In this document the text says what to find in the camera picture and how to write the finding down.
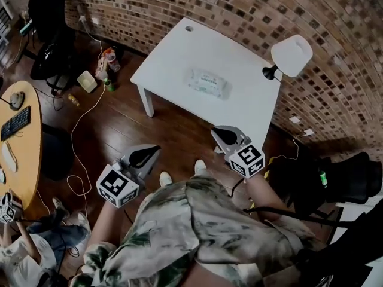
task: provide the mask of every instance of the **brick wall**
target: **brick wall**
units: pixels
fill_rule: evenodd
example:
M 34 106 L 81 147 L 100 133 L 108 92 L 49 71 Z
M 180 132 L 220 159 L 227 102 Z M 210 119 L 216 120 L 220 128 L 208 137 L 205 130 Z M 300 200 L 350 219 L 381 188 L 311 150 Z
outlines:
M 150 51 L 189 17 L 271 62 L 270 47 L 295 33 L 314 57 L 297 78 L 284 77 L 272 122 L 319 154 L 344 158 L 365 150 L 383 159 L 383 0 L 66 0 L 79 27 L 79 5 L 93 34 Z M 28 0 L 10 0 L 20 11 Z M 289 122 L 298 116 L 299 124 Z

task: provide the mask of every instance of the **white sneaker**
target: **white sneaker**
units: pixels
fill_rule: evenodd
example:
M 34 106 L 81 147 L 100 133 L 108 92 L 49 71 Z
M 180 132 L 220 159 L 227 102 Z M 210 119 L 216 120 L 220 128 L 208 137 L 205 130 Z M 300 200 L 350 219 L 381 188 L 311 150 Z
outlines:
M 203 175 L 203 173 L 206 171 L 206 164 L 203 160 L 196 161 L 196 164 L 194 165 L 194 174 L 195 175 Z
M 79 226 L 85 228 L 88 231 L 88 234 L 90 233 L 90 225 L 88 219 L 85 217 L 85 215 L 81 212 L 78 213 L 78 224 Z
M 172 177 L 170 176 L 170 174 L 166 171 L 161 172 L 161 174 L 160 174 L 160 186 L 164 187 L 164 186 L 167 186 L 171 183 L 173 183 L 173 180 L 172 180 Z
M 53 198 L 52 198 L 52 202 L 53 202 L 53 205 L 54 205 L 54 208 L 55 208 L 55 209 L 62 209 L 62 210 L 65 212 L 65 215 L 64 215 L 63 220 L 68 219 L 69 216 L 70 216 L 71 214 L 70 214 L 70 213 L 68 212 L 68 210 L 64 207 L 64 205 L 62 204 L 62 202 L 61 202 L 58 198 L 56 198 L 56 197 L 53 197 Z

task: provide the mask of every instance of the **wooden floor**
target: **wooden floor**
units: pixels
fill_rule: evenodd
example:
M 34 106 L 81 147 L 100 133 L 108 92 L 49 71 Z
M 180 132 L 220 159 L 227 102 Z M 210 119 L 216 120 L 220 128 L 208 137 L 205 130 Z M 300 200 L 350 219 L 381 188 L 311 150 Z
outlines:
M 8 53 L 0 60 L 2 65 L 7 60 L 13 59 L 19 49 L 19 42 L 20 36 L 15 35 Z M 87 65 L 89 72 L 94 74 L 100 50 L 99 44 L 82 33 L 77 35 L 75 44 L 81 61 Z M 29 45 L 28 48 L 37 53 L 40 46 L 36 44 L 36 48 L 33 49 Z M 161 146 L 160 158 L 146 180 L 147 189 L 125 207 L 133 220 L 144 197 L 158 189 L 161 171 L 168 171 L 174 181 L 181 181 L 191 177 L 195 161 L 201 158 L 228 190 L 240 179 L 239 175 L 224 165 L 223 156 L 213 152 L 215 144 L 210 135 L 210 124 L 157 96 L 153 96 L 154 117 L 146 116 L 137 87 L 130 82 L 130 77 L 143 61 L 144 57 L 124 52 L 120 61 L 121 70 L 117 74 L 116 91 L 113 93 L 106 91 L 99 104 L 80 121 L 73 134 L 75 151 L 87 168 L 92 185 L 95 184 L 105 165 L 121 157 L 126 148 L 144 143 Z M 91 94 L 75 86 L 67 91 L 62 99 L 53 99 L 45 81 L 30 79 L 32 64 L 33 60 L 23 57 L 19 64 L 11 66 L 5 72 L 4 88 L 0 94 L 18 80 L 31 82 L 35 88 L 46 93 L 38 91 L 43 122 L 53 127 L 61 127 L 70 133 L 80 116 L 95 105 L 102 93 L 102 86 L 100 85 Z M 79 108 L 67 99 L 69 93 L 79 100 Z M 53 101 L 56 109 L 62 106 L 60 111 L 55 111 Z M 263 150 L 266 158 L 280 154 L 296 155 L 296 147 L 292 141 L 273 128 L 268 131 Z M 85 171 L 78 161 L 75 161 L 71 174 L 83 179 L 86 191 L 90 188 Z M 83 192 L 78 179 L 72 178 L 71 185 L 77 193 Z M 84 198 L 76 196 L 69 189 L 66 179 L 53 182 L 42 175 L 38 190 L 50 209 L 53 209 L 51 198 L 57 196 L 70 211 L 84 210 Z M 233 201 L 240 208 L 250 207 L 251 204 L 243 186 L 238 187 Z M 87 195 L 88 219 L 91 226 L 94 225 L 103 203 L 104 199 L 99 197 L 93 186 L 91 193 Z M 47 214 L 47 209 L 37 196 L 28 211 L 36 218 Z M 130 222 L 124 217 L 121 219 L 121 225 L 121 236 L 124 236 L 130 228 Z M 331 230 L 315 224 L 311 227 L 323 240 L 327 239 Z M 72 276 L 82 263 L 81 258 L 70 258 L 72 265 L 65 262 L 62 269 L 66 277 Z

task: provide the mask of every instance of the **white container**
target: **white container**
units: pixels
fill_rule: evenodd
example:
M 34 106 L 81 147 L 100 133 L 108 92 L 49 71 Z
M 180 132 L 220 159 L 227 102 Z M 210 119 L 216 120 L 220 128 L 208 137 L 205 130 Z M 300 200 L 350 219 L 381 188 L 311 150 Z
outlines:
M 97 87 L 97 82 L 95 78 L 92 77 L 92 75 L 89 73 L 88 70 L 85 70 L 78 78 L 77 82 L 80 83 L 83 89 L 87 93 L 91 93 L 96 87 Z

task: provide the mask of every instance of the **floral shirt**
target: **floral shirt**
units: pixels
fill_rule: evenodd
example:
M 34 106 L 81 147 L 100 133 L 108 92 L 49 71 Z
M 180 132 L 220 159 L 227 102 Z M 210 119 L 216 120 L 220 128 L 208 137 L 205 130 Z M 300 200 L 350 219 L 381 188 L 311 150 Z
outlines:
M 256 221 L 215 179 L 195 176 L 147 196 L 118 248 L 89 246 L 71 286 L 173 287 L 194 262 L 235 286 L 288 286 L 297 253 L 323 247 L 299 220 Z

